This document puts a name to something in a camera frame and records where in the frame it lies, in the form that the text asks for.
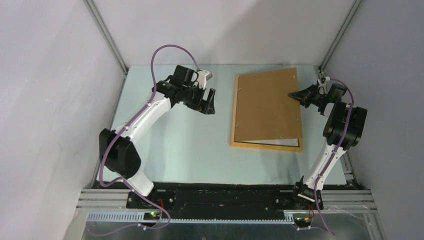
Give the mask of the wooden picture frame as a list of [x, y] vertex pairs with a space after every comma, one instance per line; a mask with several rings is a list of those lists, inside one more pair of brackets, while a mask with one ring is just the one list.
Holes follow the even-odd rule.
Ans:
[[245, 148], [245, 149], [258, 149], [258, 150], [270, 150], [270, 151], [282, 151], [282, 152], [303, 152], [303, 139], [297, 140], [298, 147], [287, 146], [287, 145], [275, 145], [275, 144], [263, 144], [263, 143], [247, 143], [247, 142], [236, 142], [235, 141], [235, 130], [236, 130], [236, 115], [237, 115], [237, 98], [238, 98], [238, 82], [240, 75], [235, 77], [235, 88], [234, 88], [234, 99], [232, 108], [232, 123], [231, 123], [231, 135], [230, 135], [230, 146], [234, 148]]

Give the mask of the brown cardboard backing board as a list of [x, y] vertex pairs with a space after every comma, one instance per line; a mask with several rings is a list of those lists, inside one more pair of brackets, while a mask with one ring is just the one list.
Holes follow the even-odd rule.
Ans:
[[302, 138], [301, 106], [288, 96], [297, 91], [295, 67], [240, 75], [234, 140]]

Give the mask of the printed photo with white border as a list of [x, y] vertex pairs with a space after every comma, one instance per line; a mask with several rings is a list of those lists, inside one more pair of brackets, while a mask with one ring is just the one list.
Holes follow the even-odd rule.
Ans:
[[298, 138], [279, 138], [279, 139], [266, 139], [266, 140], [250, 140], [246, 143], [251, 144], [262, 144], [262, 145], [275, 145], [275, 146], [288, 146], [288, 147], [299, 147]]

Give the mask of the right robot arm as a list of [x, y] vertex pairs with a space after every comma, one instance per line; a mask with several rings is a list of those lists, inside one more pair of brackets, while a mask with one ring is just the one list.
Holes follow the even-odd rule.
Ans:
[[322, 136], [324, 144], [309, 173], [302, 176], [293, 187], [291, 204], [297, 209], [304, 209], [319, 199], [319, 193], [334, 167], [351, 147], [356, 146], [363, 134], [367, 109], [354, 106], [354, 102], [342, 101], [349, 88], [337, 80], [331, 85], [328, 92], [323, 86], [313, 84], [310, 87], [291, 92], [288, 96], [308, 108], [317, 106], [318, 112], [327, 117]]

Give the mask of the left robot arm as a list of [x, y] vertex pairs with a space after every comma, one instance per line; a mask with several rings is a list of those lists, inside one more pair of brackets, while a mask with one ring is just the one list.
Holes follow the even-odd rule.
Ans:
[[176, 104], [183, 103], [204, 115], [215, 114], [215, 89], [211, 88], [204, 98], [207, 82], [212, 76], [209, 70], [177, 65], [172, 75], [153, 85], [148, 99], [128, 120], [112, 130], [103, 129], [99, 134], [99, 180], [103, 180], [103, 170], [108, 169], [117, 174], [119, 181], [140, 194], [138, 201], [145, 208], [156, 206], [158, 194], [152, 191], [154, 183], [144, 173], [136, 144]]

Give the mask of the right aluminium corner post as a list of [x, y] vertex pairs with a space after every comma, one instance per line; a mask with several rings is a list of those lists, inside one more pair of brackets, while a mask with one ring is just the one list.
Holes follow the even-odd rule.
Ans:
[[318, 69], [321, 71], [325, 71], [328, 63], [330, 62], [334, 52], [336, 51], [338, 45], [342, 41], [345, 33], [347, 32], [351, 22], [355, 18], [359, 8], [361, 7], [363, 3], [363, 0], [354, 0], [351, 7], [349, 8], [345, 18], [342, 21], [342, 24], [340, 25], [339, 29], [336, 32], [335, 37], [333, 38], [333, 41], [331, 42], [329, 48], [327, 49], [320, 65], [318, 66]]

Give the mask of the aluminium corner post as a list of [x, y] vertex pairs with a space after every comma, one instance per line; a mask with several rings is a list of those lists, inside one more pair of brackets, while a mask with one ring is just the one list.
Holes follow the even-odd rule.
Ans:
[[338, 45], [342, 41], [345, 33], [347, 32], [351, 22], [355, 18], [359, 8], [361, 7], [363, 3], [363, 0], [354, 0], [351, 7], [349, 8], [345, 18], [342, 21], [342, 24], [340, 25], [339, 29], [336, 32], [335, 37], [333, 38], [333, 41], [331, 42], [329, 48], [327, 49], [320, 65], [318, 66], [318, 69], [321, 71], [325, 71], [328, 63], [330, 62], [334, 52], [336, 51]]
[[83, 2], [122, 73], [127, 75], [129, 67], [125, 63], [121, 51], [119, 50], [118, 45], [116, 44], [96, 2], [94, 0], [83, 0]]

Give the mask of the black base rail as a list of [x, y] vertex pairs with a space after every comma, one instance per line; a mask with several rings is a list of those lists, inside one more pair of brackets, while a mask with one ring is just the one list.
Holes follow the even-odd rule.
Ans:
[[300, 197], [298, 184], [215, 184], [156, 182], [147, 200], [127, 195], [126, 208], [153, 210], [163, 207], [176, 220], [283, 220], [289, 210], [323, 210], [318, 203]]

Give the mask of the left aluminium corner post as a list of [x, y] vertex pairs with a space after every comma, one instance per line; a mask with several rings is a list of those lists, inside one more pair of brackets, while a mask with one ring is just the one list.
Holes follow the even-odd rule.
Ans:
[[94, 0], [83, 0], [83, 2], [122, 73], [127, 75], [129, 67], [125, 63], [121, 51], [119, 50], [118, 45], [116, 44], [96, 2]]

